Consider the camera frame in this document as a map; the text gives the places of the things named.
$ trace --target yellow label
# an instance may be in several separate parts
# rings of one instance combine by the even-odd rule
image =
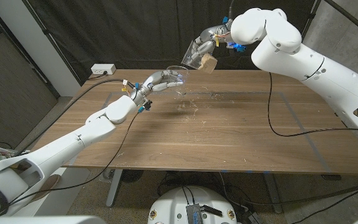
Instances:
[[[219,39],[218,39],[217,35],[215,35],[215,41],[216,41],[216,46],[219,47]]]

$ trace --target black backdrop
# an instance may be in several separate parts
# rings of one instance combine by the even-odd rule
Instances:
[[[83,84],[94,63],[117,68],[164,69],[179,65],[190,42],[222,23],[231,0],[29,0]],[[252,7],[283,9],[300,32],[314,0],[235,0],[233,16]],[[215,48],[216,69],[257,69],[245,52]]]

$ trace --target wooden table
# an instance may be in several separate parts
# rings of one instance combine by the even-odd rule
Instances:
[[[117,70],[107,78],[141,83],[155,70]],[[80,93],[100,80],[87,81]],[[302,174],[358,174],[358,139],[351,131],[297,137],[275,135],[267,122],[269,74],[262,71],[191,70],[186,95],[154,93],[150,111],[138,115],[110,167]],[[92,113],[125,94],[122,83],[105,83],[78,100],[35,149],[84,125]],[[78,154],[66,166],[104,167],[115,155],[130,120]],[[273,74],[272,125],[282,134],[343,128],[316,93],[295,79]]]

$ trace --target electrical outlet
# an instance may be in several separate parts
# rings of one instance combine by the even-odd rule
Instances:
[[[94,64],[91,70],[95,75],[102,75],[104,72],[107,72],[108,75],[112,75],[117,69],[115,64]]]

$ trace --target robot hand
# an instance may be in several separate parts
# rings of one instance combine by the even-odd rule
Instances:
[[[211,54],[215,47],[219,47],[220,42],[233,42],[230,33],[232,22],[232,19],[224,19],[223,25],[210,27],[202,31],[200,36],[191,42],[182,64],[197,69],[201,66],[201,59],[204,54]]]
[[[143,107],[148,110],[151,101],[148,100],[146,96],[153,91],[163,91],[170,87],[183,85],[185,83],[185,78],[184,74],[181,74],[176,70],[155,72],[144,80],[140,87],[132,91],[131,99],[137,106],[143,105]]]

